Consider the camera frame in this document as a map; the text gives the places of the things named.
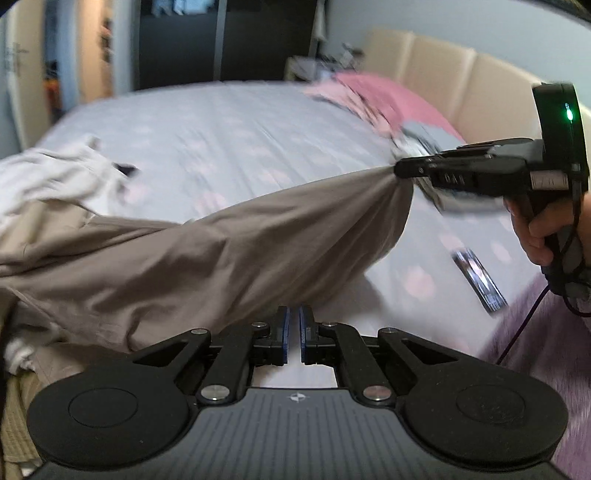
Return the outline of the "person's right hand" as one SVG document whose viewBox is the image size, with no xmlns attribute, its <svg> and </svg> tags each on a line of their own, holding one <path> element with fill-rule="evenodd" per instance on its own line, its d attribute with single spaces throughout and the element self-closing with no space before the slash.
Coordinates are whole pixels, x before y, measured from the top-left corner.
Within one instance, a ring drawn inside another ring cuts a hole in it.
<svg viewBox="0 0 591 480">
<path fill-rule="evenodd" d="M 553 253 L 545 245 L 545 239 L 563 227 L 574 224 L 573 202 L 563 199 L 549 204 L 531 219 L 528 219 L 514 199 L 505 198 L 504 204 L 511 214 L 513 229 L 529 260 L 538 266 L 550 265 Z M 583 246 L 585 261 L 590 266 L 590 192 L 583 197 L 578 237 Z"/>
</svg>

